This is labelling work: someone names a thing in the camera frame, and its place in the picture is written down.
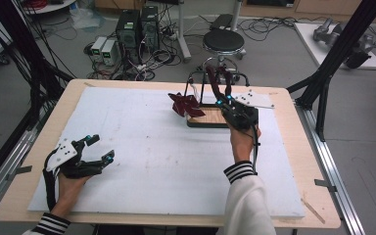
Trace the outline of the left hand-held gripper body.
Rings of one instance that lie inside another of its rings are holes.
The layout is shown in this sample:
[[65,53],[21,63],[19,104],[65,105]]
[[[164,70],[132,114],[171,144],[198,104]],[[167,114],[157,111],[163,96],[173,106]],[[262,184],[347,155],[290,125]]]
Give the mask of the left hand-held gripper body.
[[44,171],[56,173],[59,170],[71,179],[101,174],[107,166],[102,161],[103,156],[99,161],[83,161],[81,159],[82,151],[86,145],[79,145],[78,141],[70,141],[67,138],[61,141],[44,162]]

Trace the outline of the white foam mat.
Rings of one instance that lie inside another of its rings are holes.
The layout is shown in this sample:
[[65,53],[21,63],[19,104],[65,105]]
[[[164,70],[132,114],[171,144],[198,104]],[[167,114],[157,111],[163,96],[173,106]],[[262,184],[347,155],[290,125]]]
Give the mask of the white foam mat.
[[99,135],[87,162],[114,160],[84,186],[77,212],[222,215],[233,157],[226,128],[190,127],[165,90],[87,87],[61,137]]

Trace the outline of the black metal frame post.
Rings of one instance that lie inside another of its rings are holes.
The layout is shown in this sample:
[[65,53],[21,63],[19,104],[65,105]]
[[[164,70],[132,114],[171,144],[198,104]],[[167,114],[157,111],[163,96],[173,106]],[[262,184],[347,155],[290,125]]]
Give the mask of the black metal frame post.
[[19,72],[30,86],[31,104],[26,119],[27,127],[33,128],[40,122],[42,106],[61,98],[64,88],[60,81],[70,82],[73,77],[44,58],[32,33],[11,0],[0,0],[0,23],[11,36],[19,54],[26,60],[24,65],[14,50],[0,36],[1,45],[16,63]]
[[293,93],[302,88],[304,93],[296,99],[296,104],[304,110],[311,110],[315,100],[318,100],[318,110],[315,122],[315,133],[324,142],[324,123],[329,93],[329,85],[335,72],[347,58],[353,46],[376,18],[376,0],[361,0],[360,4],[349,19],[342,34],[334,43],[326,58],[318,69],[308,78],[287,88]]

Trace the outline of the white round table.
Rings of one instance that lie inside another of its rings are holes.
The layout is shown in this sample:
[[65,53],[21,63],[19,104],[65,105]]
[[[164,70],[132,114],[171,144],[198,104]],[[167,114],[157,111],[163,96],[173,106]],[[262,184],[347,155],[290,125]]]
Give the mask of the white round table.
[[75,3],[76,3],[76,0],[63,0],[62,4],[47,4],[46,6],[40,9],[24,7],[23,10],[28,15],[46,14],[46,13],[59,11],[65,8],[69,8],[71,5],[74,5]]

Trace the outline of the striped dark red bow tie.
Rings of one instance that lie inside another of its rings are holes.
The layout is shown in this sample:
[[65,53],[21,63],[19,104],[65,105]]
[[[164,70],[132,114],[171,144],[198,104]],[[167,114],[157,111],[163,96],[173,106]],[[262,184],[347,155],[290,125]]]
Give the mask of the striped dark red bow tie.
[[193,93],[190,95],[180,92],[176,94],[168,93],[168,97],[173,101],[172,109],[183,118],[186,116],[191,118],[203,117],[205,113],[200,109],[198,89],[193,84],[191,84],[191,87]]

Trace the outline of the person's left hand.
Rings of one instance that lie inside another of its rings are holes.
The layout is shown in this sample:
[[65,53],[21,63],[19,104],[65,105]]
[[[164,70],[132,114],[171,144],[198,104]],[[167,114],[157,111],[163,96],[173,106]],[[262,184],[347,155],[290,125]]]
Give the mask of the person's left hand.
[[82,187],[90,179],[90,176],[71,179],[60,173],[58,179],[59,198],[55,207],[51,209],[51,214],[67,218],[79,198]]

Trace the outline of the grey desk leg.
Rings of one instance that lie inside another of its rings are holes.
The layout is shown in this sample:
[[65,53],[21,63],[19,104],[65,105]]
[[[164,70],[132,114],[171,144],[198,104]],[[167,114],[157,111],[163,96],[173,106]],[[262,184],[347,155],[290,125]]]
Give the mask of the grey desk leg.
[[192,59],[191,53],[189,51],[188,45],[184,37],[184,0],[177,0],[178,3],[178,19],[176,31],[178,44],[182,54],[182,61],[184,63],[189,63]]

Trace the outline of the black flat box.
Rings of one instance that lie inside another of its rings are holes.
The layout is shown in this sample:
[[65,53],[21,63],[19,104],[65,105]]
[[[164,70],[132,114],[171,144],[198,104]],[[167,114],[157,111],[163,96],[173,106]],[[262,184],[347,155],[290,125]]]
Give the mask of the black flat box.
[[210,30],[214,29],[228,29],[231,26],[233,17],[230,14],[219,15],[210,26]]

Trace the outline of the white floor board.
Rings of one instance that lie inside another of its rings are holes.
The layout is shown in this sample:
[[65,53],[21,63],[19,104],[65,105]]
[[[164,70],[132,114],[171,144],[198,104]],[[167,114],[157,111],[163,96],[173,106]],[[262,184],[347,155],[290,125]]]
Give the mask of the white floor board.
[[[312,38],[313,32],[319,26],[320,23],[295,23],[295,29],[301,40],[305,43],[305,47],[318,65],[324,61],[329,53],[329,47],[323,41],[316,42]],[[373,52],[369,52],[368,55],[370,58],[358,67],[358,69],[376,71],[376,55]]]

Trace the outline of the grey metal bracket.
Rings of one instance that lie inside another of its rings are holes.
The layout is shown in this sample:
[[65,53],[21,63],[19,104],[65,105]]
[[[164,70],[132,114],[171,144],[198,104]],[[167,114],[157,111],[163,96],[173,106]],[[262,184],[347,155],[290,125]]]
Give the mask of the grey metal bracket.
[[328,181],[326,180],[321,180],[321,179],[315,179],[314,180],[314,184],[316,186],[320,186],[320,187],[325,187],[328,189],[329,192],[333,193],[333,192],[336,192],[337,191],[337,187],[330,184]]
[[6,180],[13,181],[17,175],[31,172],[31,170],[32,170],[32,165],[18,167],[12,173],[7,174]]

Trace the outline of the black rack with wooden base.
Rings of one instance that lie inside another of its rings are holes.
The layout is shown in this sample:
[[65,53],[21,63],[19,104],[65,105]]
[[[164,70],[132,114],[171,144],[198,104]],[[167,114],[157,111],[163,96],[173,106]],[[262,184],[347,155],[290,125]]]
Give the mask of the black rack with wooden base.
[[[203,117],[189,117],[186,116],[187,125],[189,127],[202,127],[202,128],[226,128],[227,127],[227,121],[222,116],[222,111],[219,107],[216,106],[215,102],[217,99],[215,98],[215,101],[213,103],[205,104],[203,102],[204,94],[205,94],[205,86],[207,84],[210,84],[209,77],[207,75],[206,70],[195,70],[192,71],[189,74],[189,77],[186,81],[185,90],[184,93],[190,95],[193,93],[193,89],[191,87],[191,84],[194,85],[194,79],[193,74],[194,73],[200,73],[203,76],[202,84],[201,84],[201,93],[198,98],[198,101],[200,103],[200,109],[205,113]],[[219,76],[217,73],[215,73],[216,80],[218,83],[218,88],[221,93],[225,91],[226,82],[223,74],[221,73],[221,76]],[[240,73],[240,76],[243,76],[246,80],[246,86],[250,86],[250,82],[248,78],[243,74]]]

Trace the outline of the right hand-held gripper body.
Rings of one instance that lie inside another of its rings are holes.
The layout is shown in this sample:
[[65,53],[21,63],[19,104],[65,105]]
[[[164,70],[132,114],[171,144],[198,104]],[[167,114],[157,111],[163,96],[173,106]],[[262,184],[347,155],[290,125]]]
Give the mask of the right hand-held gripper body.
[[231,95],[236,101],[235,106],[229,106],[226,98],[222,116],[225,120],[237,130],[247,130],[252,125],[259,123],[259,109],[273,109],[274,104],[270,98],[264,94],[258,94],[253,90],[245,93],[236,93]]

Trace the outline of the person's right striped-cuff sleeve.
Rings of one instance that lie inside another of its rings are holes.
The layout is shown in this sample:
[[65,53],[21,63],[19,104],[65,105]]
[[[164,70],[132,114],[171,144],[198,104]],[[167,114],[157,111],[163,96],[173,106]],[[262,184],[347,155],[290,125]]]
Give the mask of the person's right striped-cuff sleeve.
[[262,179],[250,161],[240,161],[224,171],[230,188],[225,204],[224,235],[276,235]]

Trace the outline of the large black computer tower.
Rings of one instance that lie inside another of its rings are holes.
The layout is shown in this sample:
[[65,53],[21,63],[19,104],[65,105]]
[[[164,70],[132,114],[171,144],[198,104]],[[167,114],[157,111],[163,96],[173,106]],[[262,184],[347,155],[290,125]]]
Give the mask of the large black computer tower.
[[116,35],[122,55],[128,55],[139,63],[139,46],[142,39],[139,10],[125,9],[121,12],[117,22]]

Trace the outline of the person's striped-cuff sleeve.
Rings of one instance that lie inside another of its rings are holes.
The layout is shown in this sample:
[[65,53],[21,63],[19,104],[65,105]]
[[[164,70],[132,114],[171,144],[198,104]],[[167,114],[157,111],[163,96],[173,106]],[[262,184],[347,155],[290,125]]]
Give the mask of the person's striped-cuff sleeve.
[[250,161],[240,161],[224,171],[230,188],[225,204],[224,235],[276,235],[262,179]]
[[22,235],[64,235],[71,222],[49,212],[42,214],[39,222]]

